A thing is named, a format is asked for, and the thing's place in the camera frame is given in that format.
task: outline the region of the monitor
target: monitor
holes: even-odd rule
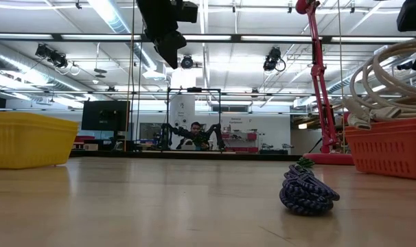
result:
[[[127,101],[85,102],[82,130],[127,131]]]

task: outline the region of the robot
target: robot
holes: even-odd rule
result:
[[[159,140],[159,145],[162,150],[170,150],[172,143],[172,135],[176,134],[180,137],[184,137],[193,141],[195,145],[200,145],[201,143],[208,142],[210,136],[213,132],[216,134],[217,145],[220,151],[224,150],[225,144],[222,139],[222,133],[220,131],[221,125],[219,123],[213,124],[206,132],[201,131],[198,134],[193,134],[190,131],[179,127],[175,128],[169,123],[163,123],[161,126],[161,137]]]

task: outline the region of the plastic basket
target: plastic basket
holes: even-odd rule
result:
[[[358,171],[416,179],[416,119],[348,127],[345,136]]]
[[[0,169],[67,162],[78,124],[32,113],[0,113]]]

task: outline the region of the rope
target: rope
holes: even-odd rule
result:
[[[279,198],[284,206],[297,215],[323,215],[333,209],[333,201],[339,200],[335,191],[300,165],[289,166],[289,172],[284,177],[286,179]]]
[[[364,124],[369,124],[370,119],[378,121],[390,121],[394,118],[416,117],[416,86],[411,86],[388,74],[380,65],[381,62],[399,54],[416,53],[416,39],[404,43],[392,45],[379,54],[370,58],[363,67],[353,74],[350,81],[350,93],[353,97],[344,97],[344,105],[348,110]],[[374,92],[371,88],[368,77],[374,72],[377,80],[384,86],[382,90]],[[362,85],[368,96],[358,97],[354,88],[356,76],[362,72]],[[400,94],[402,97],[386,100],[380,94]]]

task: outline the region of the black camera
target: black camera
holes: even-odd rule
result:
[[[146,27],[146,36],[154,43],[157,53],[176,69],[177,51],[187,45],[183,35],[177,31],[177,22],[196,23],[198,6],[182,0],[137,0],[137,4]]]

